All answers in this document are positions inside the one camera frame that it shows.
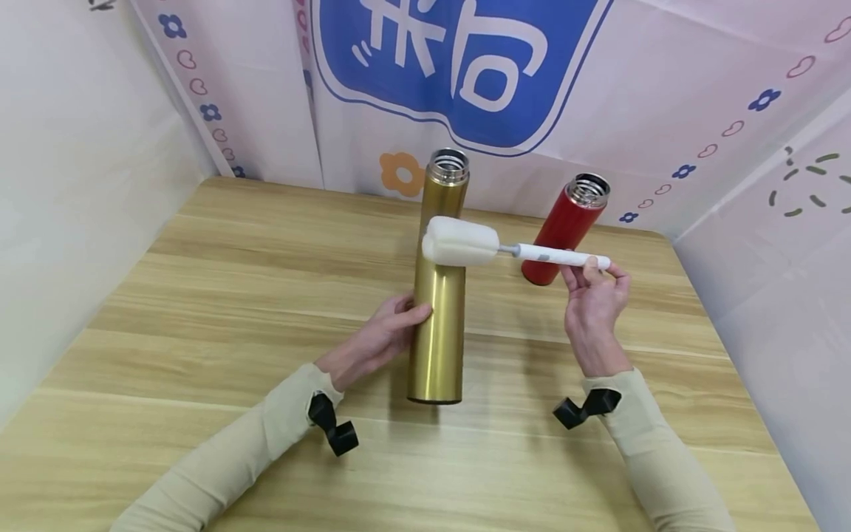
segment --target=black wrist strap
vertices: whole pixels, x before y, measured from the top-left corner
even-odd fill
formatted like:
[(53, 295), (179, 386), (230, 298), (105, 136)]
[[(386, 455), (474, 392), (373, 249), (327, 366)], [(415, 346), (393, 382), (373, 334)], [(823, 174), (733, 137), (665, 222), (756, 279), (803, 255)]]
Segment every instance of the black wrist strap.
[(311, 399), (311, 406), (307, 409), (307, 417), (319, 425), (325, 432), (331, 450), (337, 456), (342, 456), (357, 447), (357, 434), (355, 426), (347, 421), (337, 426), (337, 414), (334, 412), (334, 403), (324, 393), (318, 393)]
[(619, 402), (619, 392), (608, 388), (595, 388), (588, 392), (588, 397), (585, 398), (582, 407), (577, 406), (570, 398), (564, 398), (562, 403), (552, 411), (552, 414), (564, 425), (564, 428), (570, 430), (582, 425), (589, 415), (603, 415), (614, 412), (614, 408), (618, 406)]

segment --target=sponge brush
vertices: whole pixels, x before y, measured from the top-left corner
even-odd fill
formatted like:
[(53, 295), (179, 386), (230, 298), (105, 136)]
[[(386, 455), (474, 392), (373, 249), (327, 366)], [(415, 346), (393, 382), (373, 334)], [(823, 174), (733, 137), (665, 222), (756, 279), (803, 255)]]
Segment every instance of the sponge brush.
[(423, 255), (443, 266), (488, 264), (499, 250), (500, 236), (493, 227), (447, 216), (429, 220), (423, 236)]
[[(553, 264), (583, 266), (591, 255), (569, 249), (553, 249), (529, 243), (500, 244), (496, 231), (469, 221), (435, 216), (425, 229), (422, 243), (423, 255), (443, 266), (478, 266), (487, 264), (497, 252), (510, 253), (516, 259), (537, 260)], [(597, 267), (608, 270), (612, 261), (603, 255), (597, 257)]]

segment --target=wooden table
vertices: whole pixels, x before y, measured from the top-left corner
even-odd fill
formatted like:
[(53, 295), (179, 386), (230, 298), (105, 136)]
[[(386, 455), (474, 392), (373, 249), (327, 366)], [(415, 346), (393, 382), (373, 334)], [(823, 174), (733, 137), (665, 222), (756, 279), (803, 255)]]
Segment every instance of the wooden table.
[[(169, 466), (409, 289), (419, 205), (206, 181), (0, 435), (1, 530), (105, 530)], [(506, 242), (540, 220), (466, 211)], [(618, 336), (740, 530), (816, 530), (670, 244), (597, 227), (633, 274)], [(649, 530), (582, 398), (566, 290), (499, 257), (467, 273), (464, 401), (405, 400), (405, 357), (346, 394), (361, 445), (316, 430), (216, 530)]]

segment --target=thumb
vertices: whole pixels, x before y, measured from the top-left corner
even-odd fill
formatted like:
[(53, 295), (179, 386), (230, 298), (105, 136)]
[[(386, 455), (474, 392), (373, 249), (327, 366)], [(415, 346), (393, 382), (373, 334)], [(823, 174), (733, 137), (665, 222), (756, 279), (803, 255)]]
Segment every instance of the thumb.
[(585, 276), (585, 280), (588, 281), (588, 284), (591, 286), (597, 286), (598, 284), (606, 282), (606, 278), (603, 276), (603, 272), (600, 272), (600, 268), (598, 266), (597, 257), (594, 255), (588, 257), (585, 261), (585, 265), (582, 266), (582, 275)]
[(413, 325), (423, 323), (431, 315), (431, 304), (423, 303), (409, 311), (399, 312), (387, 318), (387, 325), (391, 330), (405, 329)]

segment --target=forearm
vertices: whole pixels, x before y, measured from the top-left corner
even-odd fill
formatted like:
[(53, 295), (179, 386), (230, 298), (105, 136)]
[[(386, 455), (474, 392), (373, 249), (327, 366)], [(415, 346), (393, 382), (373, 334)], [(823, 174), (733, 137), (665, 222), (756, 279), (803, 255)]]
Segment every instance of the forearm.
[(585, 392), (609, 388), (621, 394), (605, 415), (624, 457), (632, 487), (658, 532), (730, 532), (727, 507), (685, 444), (662, 416), (637, 369), (585, 380)]
[(181, 459), (112, 525), (112, 532), (196, 532), (233, 504), (311, 423), (316, 392), (336, 406), (343, 395), (330, 377), (306, 364), (266, 398)]

